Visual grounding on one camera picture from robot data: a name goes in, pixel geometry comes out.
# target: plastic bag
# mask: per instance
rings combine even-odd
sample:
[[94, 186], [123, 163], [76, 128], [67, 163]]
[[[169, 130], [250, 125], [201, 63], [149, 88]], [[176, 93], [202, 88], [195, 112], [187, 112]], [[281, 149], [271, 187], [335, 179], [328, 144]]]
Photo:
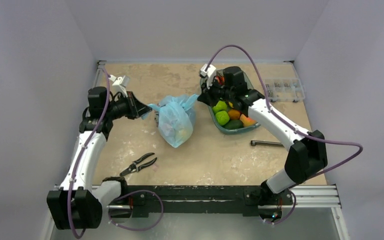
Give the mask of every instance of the plastic bag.
[[198, 95], [166, 96], [158, 105], [149, 104], [156, 111], [158, 131], [165, 141], [177, 148], [188, 140], [194, 131], [197, 115], [194, 104]]

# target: green basket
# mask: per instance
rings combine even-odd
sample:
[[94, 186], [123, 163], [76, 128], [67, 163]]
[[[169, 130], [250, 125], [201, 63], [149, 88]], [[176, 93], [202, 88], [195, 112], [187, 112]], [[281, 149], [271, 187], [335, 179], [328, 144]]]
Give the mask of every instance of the green basket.
[[[253, 84], [251, 83], [250, 79], [248, 78], [248, 76], [247, 76], [247, 74], [245, 72], [243, 73], [243, 76], [245, 78], [246, 84], [248, 85], [248, 89], [254, 89]], [[201, 80], [199, 81], [199, 85], [201, 85], [203, 83], [204, 83], [204, 79], [201, 78]], [[222, 127], [217, 122], [216, 115], [214, 114], [213, 109], [210, 106], [208, 106], [208, 110], [209, 110], [209, 114], [211, 115], [212, 121], [214, 122], [214, 125], [218, 128], [218, 130], [220, 130], [220, 132], [222, 132], [223, 134], [226, 134], [226, 135], [234, 135], [234, 134], [247, 133], [247, 132], [252, 131], [252, 130], [254, 130], [254, 129], [256, 129], [256, 128], [258, 128], [260, 126], [260, 124], [257, 122], [254, 125], [243, 127], [243, 128], [239, 128], [239, 129], [232, 129], [232, 130], [226, 129], [226, 128]]]

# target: wooden table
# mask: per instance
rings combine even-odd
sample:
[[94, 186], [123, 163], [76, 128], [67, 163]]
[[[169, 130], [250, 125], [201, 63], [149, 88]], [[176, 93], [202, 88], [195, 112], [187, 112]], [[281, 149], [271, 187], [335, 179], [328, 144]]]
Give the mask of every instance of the wooden table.
[[[263, 92], [250, 64], [216, 64], [217, 69], [236, 65], [248, 75], [253, 86]], [[109, 74], [130, 77], [128, 90], [145, 104], [158, 103], [166, 95], [199, 94], [198, 71], [202, 64], [107, 64]], [[293, 78], [289, 63], [258, 64], [263, 78]], [[280, 112], [295, 123], [310, 129], [302, 102], [275, 102]], [[282, 169], [287, 151], [277, 146], [250, 146], [250, 140], [278, 142], [263, 126], [243, 134], [224, 135], [216, 128], [207, 106], [196, 102], [196, 124], [192, 136], [178, 148], [161, 137], [154, 113], [147, 119], [115, 120], [108, 142], [102, 150], [93, 183], [118, 176], [132, 161], [154, 152], [157, 162], [126, 176], [129, 185], [260, 185]], [[325, 185], [323, 175], [306, 182]]]

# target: avocado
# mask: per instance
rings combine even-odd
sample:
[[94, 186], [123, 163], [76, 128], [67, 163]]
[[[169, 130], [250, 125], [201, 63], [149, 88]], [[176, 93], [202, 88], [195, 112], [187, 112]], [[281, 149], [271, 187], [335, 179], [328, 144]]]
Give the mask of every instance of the avocado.
[[244, 123], [241, 120], [230, 120], [223, 128], [228, 130], [241, 129], [244, 127]]

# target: small metal part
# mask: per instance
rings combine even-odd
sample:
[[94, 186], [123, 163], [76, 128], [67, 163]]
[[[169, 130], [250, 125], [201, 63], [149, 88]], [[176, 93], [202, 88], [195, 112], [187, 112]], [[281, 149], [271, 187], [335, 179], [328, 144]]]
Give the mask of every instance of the small metal part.
[[279, 146], [283, 147], [283, 144], [280, 142], [275, 141], [259, 141], [259, 140], [251, 140], [250, 142], [251, 146], [255, 147], [256, 145], [272, 145], [272, 146]]

